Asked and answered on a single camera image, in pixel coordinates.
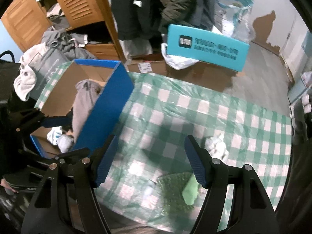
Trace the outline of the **white grey cloth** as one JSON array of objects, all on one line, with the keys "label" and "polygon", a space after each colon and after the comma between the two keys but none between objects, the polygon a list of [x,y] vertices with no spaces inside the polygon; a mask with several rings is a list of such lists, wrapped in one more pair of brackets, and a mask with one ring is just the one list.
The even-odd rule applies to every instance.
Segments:
[{"label": "white grey cloth", "polygon": [[224,141],[224,134],[208,137],[205,140],[205,149],[213,159],[219,159],[226,163],[229,157],[229,152]]}]

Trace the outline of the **green scrub sponge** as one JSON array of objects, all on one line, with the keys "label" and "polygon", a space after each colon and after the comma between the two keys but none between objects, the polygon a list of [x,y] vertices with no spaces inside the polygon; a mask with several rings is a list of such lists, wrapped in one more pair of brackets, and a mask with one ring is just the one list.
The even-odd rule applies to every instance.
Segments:
[{"label": "green scrub sponge", "polygon": [[157,179],[164,215],[190,213],[194,208],[185,203],[182,194],[191,176],[191,172],[183,172],[163,175]]}]

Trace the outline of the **dark hanging jackets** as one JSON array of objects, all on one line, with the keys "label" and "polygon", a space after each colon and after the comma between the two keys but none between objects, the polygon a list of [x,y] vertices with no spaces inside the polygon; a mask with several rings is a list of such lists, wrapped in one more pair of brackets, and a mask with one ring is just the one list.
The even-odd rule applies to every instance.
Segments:
[{"label": "dark hanging jackets", "polygon": [[111,0],[118,38],[150,39],[167,34],[169,25],[212,30],[215,0]]}]

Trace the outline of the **white blue sock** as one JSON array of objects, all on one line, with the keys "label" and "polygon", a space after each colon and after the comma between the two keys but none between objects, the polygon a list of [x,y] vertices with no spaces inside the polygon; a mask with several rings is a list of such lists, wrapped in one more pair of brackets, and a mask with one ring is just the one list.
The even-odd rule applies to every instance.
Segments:
[{"label": "white blue sock", "polygon": [[62,127],[52,127],[47,133],[47,140],[57,146],[62,153],[67,153],[74,144],[74,138],[63,132]]}]

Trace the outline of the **brown cardboard box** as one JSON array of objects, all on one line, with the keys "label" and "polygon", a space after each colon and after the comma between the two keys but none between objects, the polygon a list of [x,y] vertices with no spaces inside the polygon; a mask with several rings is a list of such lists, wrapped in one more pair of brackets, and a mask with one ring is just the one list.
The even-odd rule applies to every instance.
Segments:
[{"label": "brown cardboard box", "polygon": [[186,81],[208,89],[222,92],[232,86],[237,72],[205,62],[198,62],[183,70],[175,70],[165,61],[148,61],[152,72],[166,77]]}]

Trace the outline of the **light green cloth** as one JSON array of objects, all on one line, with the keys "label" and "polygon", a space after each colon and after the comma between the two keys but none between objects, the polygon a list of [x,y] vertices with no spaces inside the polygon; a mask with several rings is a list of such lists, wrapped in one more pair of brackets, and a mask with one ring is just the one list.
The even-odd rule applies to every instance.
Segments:
[{"label": "light green cloth", "polygon": [[183,200],[186,205],[192,206],[195,203],[200,188],[201,184],[197,182],[195,175],[192,174],[182,191]]}]

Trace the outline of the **wooden louvered cabinet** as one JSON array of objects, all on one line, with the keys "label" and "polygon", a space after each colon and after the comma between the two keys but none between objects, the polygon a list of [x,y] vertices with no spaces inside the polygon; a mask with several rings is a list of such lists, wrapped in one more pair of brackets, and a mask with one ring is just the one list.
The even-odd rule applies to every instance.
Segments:
[{"label": "wooden louvered cabinet", "polygon": [[55,27],[86,34],[81,46],[98,59],[125,61],[108,0],[1,0],[1,22],[23,52]]}]

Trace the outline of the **grey shopping bag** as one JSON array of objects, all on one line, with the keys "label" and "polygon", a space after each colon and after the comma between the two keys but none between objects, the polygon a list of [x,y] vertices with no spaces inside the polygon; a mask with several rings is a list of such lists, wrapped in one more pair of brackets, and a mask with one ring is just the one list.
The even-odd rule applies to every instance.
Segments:
[{"label": "grey shopping bag", "polygon": [[66,56],[57,48],[48,48],[43,55],[37,53],[29,64],[36,75],[36,83],[30,91],[30,97],[38,100],[52,75],[63,63],[68,61]]}]

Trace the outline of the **blue white plastic bag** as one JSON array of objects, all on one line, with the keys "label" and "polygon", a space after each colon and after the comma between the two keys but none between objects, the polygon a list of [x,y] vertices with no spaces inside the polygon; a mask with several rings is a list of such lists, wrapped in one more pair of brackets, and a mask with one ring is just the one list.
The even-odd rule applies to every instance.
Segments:
[{"label": "blue white plastic bag", "polygon": [[253,0],[215,0],[215,27],[224,36],[250,43],[255,38],[249,15]]}]

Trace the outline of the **grey sock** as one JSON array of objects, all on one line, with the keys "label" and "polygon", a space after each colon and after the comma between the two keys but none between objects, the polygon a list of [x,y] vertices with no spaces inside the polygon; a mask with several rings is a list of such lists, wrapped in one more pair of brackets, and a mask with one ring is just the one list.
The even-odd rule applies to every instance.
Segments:
[{"label": "grey sock", "polygon": [[73,103],[72,120],[74,142],[78,141],[79,134],[102,91],[100,84],[89,79],[78,82],[75,87],[77,93]]}]

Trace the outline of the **grey clothes pile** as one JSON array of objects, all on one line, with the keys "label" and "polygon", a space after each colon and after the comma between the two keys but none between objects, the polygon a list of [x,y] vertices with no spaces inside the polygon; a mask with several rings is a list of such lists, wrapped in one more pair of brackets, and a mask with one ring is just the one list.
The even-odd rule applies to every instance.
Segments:
[{"label": "grey clothes pile", "polygon": [[87,34],[68,33],[64,29],[48,29],[43,33],[41,42],[45,43],[47,48],[57,48],[68,60],[97,59],[85,49],[88,44]]}]

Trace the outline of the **blue cardboard box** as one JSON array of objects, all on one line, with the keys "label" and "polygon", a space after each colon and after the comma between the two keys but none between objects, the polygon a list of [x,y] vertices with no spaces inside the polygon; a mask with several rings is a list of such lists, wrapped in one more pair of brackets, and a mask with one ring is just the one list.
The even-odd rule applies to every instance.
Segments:
[{"label": "blue cardboard box", "polygon": [[94,151],[113,133],[134,85],[120,61],[76,59],[60,65],[50,76],[36,101],[36,108],[52,116],[64,116],[73,108],[78,82],[89,79],[102,90],[72,150]]}]

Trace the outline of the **teal shoe box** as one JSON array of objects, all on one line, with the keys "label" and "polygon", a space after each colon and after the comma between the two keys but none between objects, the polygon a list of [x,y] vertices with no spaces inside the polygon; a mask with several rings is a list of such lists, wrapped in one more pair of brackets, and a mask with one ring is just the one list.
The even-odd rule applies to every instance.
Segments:
[{"label": "teal shoe box", "polygon": [[171,24],[168,27],[167,53],[243,70],[250,45],[212,31]]}]

